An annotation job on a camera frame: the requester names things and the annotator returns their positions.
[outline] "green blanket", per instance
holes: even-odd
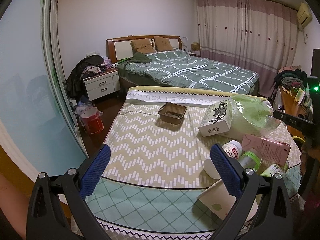
[[[121,62],[123,65],[128,65],[131,63],[150,63],[152,60],[149,59],[146,55],[144,55],[141,52],[136,52],[133,54],[131,58],[129,58],[127,61]]]
[[[223,62],[188,56],[183,50],[156,52],[146,55],[150,63],[125,64],[119,68],[120,76],[138,85],[160,85],[208,89],[249,94],[258,80],[251,70]],[[134,78],[143,78],[143,84]]]

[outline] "brown foil tray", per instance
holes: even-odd
[[[158,111],[160,119],[172,124],[180,124],[187,111],[186,106],[180,106],[173,103],[165,103]]]

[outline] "table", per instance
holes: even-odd
[[[231,138],[202,137],[199,124],[208,107],[234,94],[171,87],[131,88],[105,143],[112,155],[86,202],[111,239],[208,239],[222,220],[197,197],[216,182],[203,170],[202,156],[215,143]],[[165,102],[187,106],[180,125],[162,122]],[[281,124],[269,138],[291,145],[286,187],[290,198],[299,188],[300,151]],[[269,164],[263,161],[266,169]]]

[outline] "sliding wardrobe door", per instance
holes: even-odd
[[[80,135],[76,116],[71,108],[69,97],[66,92],[66,79],[62,68],[58,38],[58,0],[44,0],[42,14],[42,34],[44,54],[47,60],[47,70],[51,82],[52,91],[61,109],[61,113],[70,128],[73,136],[78,141],[82,150],[86,153]]]
[[[50,9],[51,0],[12,0],[0,19],[0,144],[33,181],[86,159],[49,79]]]

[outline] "white nightstand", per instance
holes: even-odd
[[[120,90],[118,70],[109,69],[99,76],[86,78],[84,84],[90,101],[116,92]]]

